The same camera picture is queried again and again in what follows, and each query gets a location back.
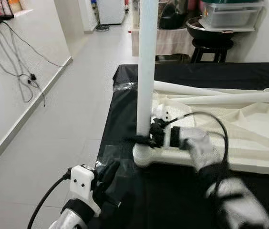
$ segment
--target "white pipe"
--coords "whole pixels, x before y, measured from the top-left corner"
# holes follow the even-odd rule
[[[181,102],[184,104],[269,103],[269,92],[199,96],[199,97],[190,97],[190,98],[176,98],[176,99],[171,99],[171,100]]]
[[[158,0],[140,1],[137,134],[149,135],[154,90]]]
[[[173,83],[154,81],[154,89],[163,92],[187,95],[223,95],[227,93],[212,91],[203,88],[183,86]]]

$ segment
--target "plastic storage box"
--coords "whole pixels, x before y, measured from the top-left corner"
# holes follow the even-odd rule
[[[264,6],[263,1],[247,3],[207,3],[199,21],[206,29],[253,31],[254,25]]]

